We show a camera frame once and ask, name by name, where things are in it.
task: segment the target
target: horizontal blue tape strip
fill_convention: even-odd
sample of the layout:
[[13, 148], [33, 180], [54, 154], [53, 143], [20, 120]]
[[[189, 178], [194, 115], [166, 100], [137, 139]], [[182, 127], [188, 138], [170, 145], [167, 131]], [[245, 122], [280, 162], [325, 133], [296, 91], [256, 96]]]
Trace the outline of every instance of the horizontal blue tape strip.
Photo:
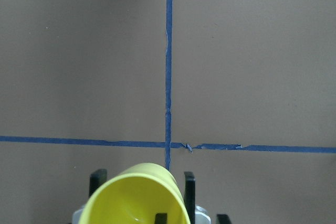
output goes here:
[[[45, 144], [78, 144], [124, 147], [165, 148], [165, 142], [143, 141], [106, 141], [74, 138], [47, 138], [47, 137], [23, 137], [0, 136], [0, 142], [16, 143], [45, 143]], [[200, 144], [191, 147], [189, 144], [171, 143], [171, 148], [187, 148], [192, 150], [228, 150], [228, 151], [254, 151], [254, 152], [298, 152], [298, 153], [336, 153], [336, 147], [312, 147], [312, 146], [277, 146], [277, 145], [248, 145], [240, 144]]]

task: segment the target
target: yellow cup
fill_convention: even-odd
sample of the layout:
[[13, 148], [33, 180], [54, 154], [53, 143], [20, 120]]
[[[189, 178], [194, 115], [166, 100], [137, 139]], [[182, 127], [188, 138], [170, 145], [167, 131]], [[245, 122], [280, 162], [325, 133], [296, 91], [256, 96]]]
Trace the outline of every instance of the yellow cup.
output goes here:
[[167, 224], [190, 224], [173, 175], [160, 165], [143, 163], [99, 187], [79, 224], [154, 224], [158, 213], [167, 213]]

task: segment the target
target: torn blue tape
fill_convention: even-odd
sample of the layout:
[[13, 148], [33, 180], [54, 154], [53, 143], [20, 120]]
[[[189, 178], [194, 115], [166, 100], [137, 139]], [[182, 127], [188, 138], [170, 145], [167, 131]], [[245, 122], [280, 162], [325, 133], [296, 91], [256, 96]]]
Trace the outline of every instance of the torn blue tape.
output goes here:
[[[124, 147], [165, 148], [165, 142], [142, 141], [106, 141], [74, 138], [47, 138], [24, 136], [0, 136], [0, 142], [14, 143], [43, 143], [43, 144], [77, 144], [77, 145], [102, 145]], [[298, 152], [298, 153], [336, 153], [336, 147], [312, 147], [312, 146], [277, 146], [277, 145], [249, 145], [242, 147], [240, 144], [200, 144], [191, 147], [189, 144], [171, 143], [171, 148], [186, 148], [228, 151], [253, 151], [253, 152]]]
[[172, 28], [173, 28], [173, 0], [166, 0], [166, 114], [165, 114], [165, 166], [170, 169], [171, 141], [172, 141]]

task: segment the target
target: black object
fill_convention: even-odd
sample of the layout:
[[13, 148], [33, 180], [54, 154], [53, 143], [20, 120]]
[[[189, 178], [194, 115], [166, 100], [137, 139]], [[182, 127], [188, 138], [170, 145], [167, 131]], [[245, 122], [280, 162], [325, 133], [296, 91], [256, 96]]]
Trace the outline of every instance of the black object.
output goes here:
[[167, 224], [167, 214], [156, 214], [155, 224]]
[[195, 176], [192, 172], [184, 172], [185, 189], [184, 204], [189, 215], [190, 224], [195, 224]]
[[232, 224], [228, 215], [217, 215], [216, 224]]
[[98, 169], [90, 175], [89, 197], [107, 180], [107, 170]]

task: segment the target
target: blue tape line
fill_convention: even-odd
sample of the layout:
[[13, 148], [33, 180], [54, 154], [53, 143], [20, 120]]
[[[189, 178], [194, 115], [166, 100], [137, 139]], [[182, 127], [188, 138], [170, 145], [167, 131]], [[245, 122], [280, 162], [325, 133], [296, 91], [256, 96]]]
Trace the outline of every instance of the blue tape line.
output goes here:
[[[0, 142], [13, 143], [43, 143], [43, 144], [78, 144], [78, 145], [103, 145], [124, 147], [165, 148], [165, 142], [142, 141], [105, 141], [74, 138], [47, 138], [24, 136], [0, 136]], [[277, 146], [277, 145], [249, 145], [242, 147], [240, 144], [200, 144], [191, 147], [189, 144], [171, 143], [171, 148], [228, 150], [228, 151], [253, 151], [253, 152], [297, 152], [297, 153], [336, 153], [336, 147], [311, 147], [311, 146]]]
[[166, 0], [166, 124], [165, 124], [165, 166], [170, 169], [171, 162], [171, 141], [172, 141], [172, 28], [173, 28], [173, 0]]

